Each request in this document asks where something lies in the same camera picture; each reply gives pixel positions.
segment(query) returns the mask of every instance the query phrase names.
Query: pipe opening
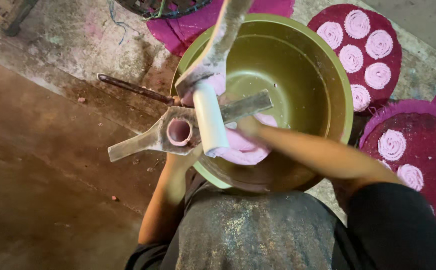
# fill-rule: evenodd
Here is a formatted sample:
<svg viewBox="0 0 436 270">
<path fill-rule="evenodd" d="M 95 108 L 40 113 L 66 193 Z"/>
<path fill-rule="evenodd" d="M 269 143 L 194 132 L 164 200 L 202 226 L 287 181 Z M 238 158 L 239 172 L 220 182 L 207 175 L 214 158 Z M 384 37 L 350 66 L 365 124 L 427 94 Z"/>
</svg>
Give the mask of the pipe opening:
<svg viewBox="0 0 436 270">
<path fill-rule="evenodd" d="M 167 136 L 175 146 L 185 146 L 191 139 L 191 124 L 183 118 L 173 118 L 168 124 Z"/>
</svg>

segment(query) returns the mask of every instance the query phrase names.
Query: blue string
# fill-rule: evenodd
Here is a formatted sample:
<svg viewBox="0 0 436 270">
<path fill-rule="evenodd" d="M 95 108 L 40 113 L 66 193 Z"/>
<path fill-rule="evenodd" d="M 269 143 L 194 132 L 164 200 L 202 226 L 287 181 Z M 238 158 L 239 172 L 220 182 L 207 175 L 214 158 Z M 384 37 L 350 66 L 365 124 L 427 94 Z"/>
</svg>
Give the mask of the blue string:
<svg viewBox="0 0 436 270">
<path fill-rule="evenodd" d="M 123 40 L 125 39 L 125 34 L 126 34 L 126 27 L 132 29 L 133 31 L 138 32 L 137 30 L 133 29 L 132 27 L 130 27 L 128 24 L 126 24 L 124 21 L 115 21 L 115 14 L 114 14 L 114 6 L 115 6 L 115 1 L 111 0 L 110 1 L 110 17 L 112 18 L 113 22 L 119 26 L 119 27 L 123 27 L 123 29 L 125 30 L 125 32 L 123 33 L 123 37 L 122 40 L 120 40 L 120 42 L 118 43 L 118 45 L 121 45 Z"/>
</svg>

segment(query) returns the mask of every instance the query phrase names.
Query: rusty metal rod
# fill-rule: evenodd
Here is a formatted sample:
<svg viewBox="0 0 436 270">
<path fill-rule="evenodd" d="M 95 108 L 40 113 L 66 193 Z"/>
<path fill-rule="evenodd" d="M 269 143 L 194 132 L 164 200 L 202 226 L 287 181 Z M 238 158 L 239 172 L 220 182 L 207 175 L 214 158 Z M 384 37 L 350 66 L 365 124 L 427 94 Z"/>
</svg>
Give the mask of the rusty metal rod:
<svg viewBox="0 0 436 270">
<path fill-rule="evenodd" d="M 113 78 L 113 77 L 108 76 L 108 75 L 103 74 L 103 73 L 98 73 L 97 78 L 98 78 L 98 80 L 100 80 L 104 83 L 108 83 L 108 84 L 114 85 L 116 87 L 119 87 L 119 88 L 122 88 L 122 89 L 125 89 L 128 91 L 132 91 L 132 92 L 137 93 L 139 95 L 149 97 L 150 99 L 160 101 L 167 106 L 173 106 L 174 101 L 175 101 L 173 99 L 173 97 L 161 95 L 153 90 L 146 89 L 144 87 L 137 86 L 137 85 L 122 81 L 122 80 L 117 79 L 117 78 Z"/>
</svg>

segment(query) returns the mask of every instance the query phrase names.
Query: white cylinder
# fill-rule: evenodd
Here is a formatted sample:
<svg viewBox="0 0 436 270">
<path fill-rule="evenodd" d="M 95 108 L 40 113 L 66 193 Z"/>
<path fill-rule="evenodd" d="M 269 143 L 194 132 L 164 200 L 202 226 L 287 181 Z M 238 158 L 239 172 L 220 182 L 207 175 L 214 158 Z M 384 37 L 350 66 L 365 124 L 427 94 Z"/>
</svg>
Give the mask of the white cylinder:
<svg viewBox="0 0 436 270">
<path fill-rule="evenodd" d="M 215 157 L 219 148 L 229 148 L 225 124 L 219 110 L 218 99 L 209 83 L 199 82 L 195 85 L 193 103 L 197 114 L 198 128 L 205 155 Z"/>
</svg>

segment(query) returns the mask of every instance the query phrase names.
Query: stained floor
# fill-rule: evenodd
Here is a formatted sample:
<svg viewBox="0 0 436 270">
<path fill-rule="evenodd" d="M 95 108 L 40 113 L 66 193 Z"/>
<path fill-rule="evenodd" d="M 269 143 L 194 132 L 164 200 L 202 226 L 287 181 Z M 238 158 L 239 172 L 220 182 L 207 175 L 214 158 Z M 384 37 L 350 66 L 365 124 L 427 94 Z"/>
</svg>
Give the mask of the stained floor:
<svg viewBox="0 0 436 270">
<path fill-rule="evenodd" d="M 358 0 L 296 0 L 291 17 L 306 25 L 338 3 L 373 10 Z M 10 231 L 0 236 L 2 265 L 47 268 L 32 260 L 41 257 L 55 269 L 121 268 L 136 242 L 165 156 L 143 152 L 110 163 L 106 148 L 147 130 L 166 107 L 104 85 L 96 73 L 167 94 L 179 58 L 140 17 L 119 5 L 115 11 L 117 21 L 133 28 L 121 45 L 123 28 L 110 19 L 106 1 L 38 1 L 16 37 L 0 32 L 0 232 Z M 436 50 L 393 26 L 403 61 L 392 98 L 432 100 Z M 13 175 L 20 177 L 14 182 Z M 328 181 L 309 193 L 346 218 Z M 88 224 L 103 237 L 90 235 Z M 60 264 L 59 256 L 70 258 Z M 107 267 L 93 267 L 98 262 Z"/>
</svg>

